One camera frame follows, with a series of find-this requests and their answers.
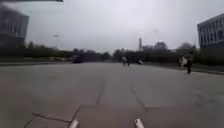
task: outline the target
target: pavement crack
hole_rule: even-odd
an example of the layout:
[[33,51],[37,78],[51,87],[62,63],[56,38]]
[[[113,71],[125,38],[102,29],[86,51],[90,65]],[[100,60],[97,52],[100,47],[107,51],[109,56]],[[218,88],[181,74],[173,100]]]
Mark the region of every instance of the pavement crack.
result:
[[140,106],[143,108],[144,111],[148,111],[148,108],[145,108],[144,103],[141,101],[141,99],[138,97],[137,93],[135,92],[133,87],[130,87],[132,94],[137,99],[137,102],[140,104]]
[[104,90],[105,90],[105,87],[106,87],[106,80],[103,82],[103,85],[102,85],[102,87],[101,87],[101,89],[100,89],[98,98],[97,98],[97,100],[96,100],[96,106],[100,103],[100,99],[101,99],[101,97],[102,97],[102,95],[103,95],[103,92],[104,92]]
[[27,128],[27,126],[34,120],[36,119],[37,116],[33,116],[33,118],[31,118],[25,125],[24,125],[24,128]]
[[44,119],[48,119],[48,120],[53,120],[53,121],[58,121],[58,122],[63,122],[63,123],[71,123],[71,121],[58,119],[58,118],[54,118],[54,117],[48,117],[48,116],[41,115],[41,114],[32,113],[32,115],[34,115],[36,117],[41,117],[41,118],[44,118]]

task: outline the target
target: white building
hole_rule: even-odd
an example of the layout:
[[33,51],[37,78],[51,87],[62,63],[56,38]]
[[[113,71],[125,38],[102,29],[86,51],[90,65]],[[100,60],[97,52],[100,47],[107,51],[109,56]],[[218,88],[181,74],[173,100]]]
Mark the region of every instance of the white building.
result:
[[197,27],[201,51],[224,59],[224,13],[198,24]]
[[224,13],[198,24],[201,48],[224,43]]

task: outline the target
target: pedestrian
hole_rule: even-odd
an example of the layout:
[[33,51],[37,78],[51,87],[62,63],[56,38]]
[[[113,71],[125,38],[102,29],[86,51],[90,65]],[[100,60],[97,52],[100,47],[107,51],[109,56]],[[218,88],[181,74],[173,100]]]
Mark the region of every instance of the pedestrian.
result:
[[192,55],[191,51],[186,56],[186,58],[187,58],[187,73],[191,74],[191,67],[192,67],[192,62],[193,62],[193,55]]

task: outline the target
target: road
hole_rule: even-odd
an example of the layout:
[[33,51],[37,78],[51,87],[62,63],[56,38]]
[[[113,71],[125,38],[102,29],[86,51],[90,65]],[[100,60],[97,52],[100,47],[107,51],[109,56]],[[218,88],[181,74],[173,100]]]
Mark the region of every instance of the road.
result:
[[0,67],[3,128],[221,128],[220,75],[84,63]]

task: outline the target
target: dark vehicle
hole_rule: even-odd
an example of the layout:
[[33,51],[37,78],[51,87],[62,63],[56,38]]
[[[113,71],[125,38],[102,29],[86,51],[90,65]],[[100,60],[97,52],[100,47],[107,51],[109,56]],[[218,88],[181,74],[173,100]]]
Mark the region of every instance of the dark vehicle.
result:
[[73,55],[72,63],[83,63],[83,56],[81,55]]

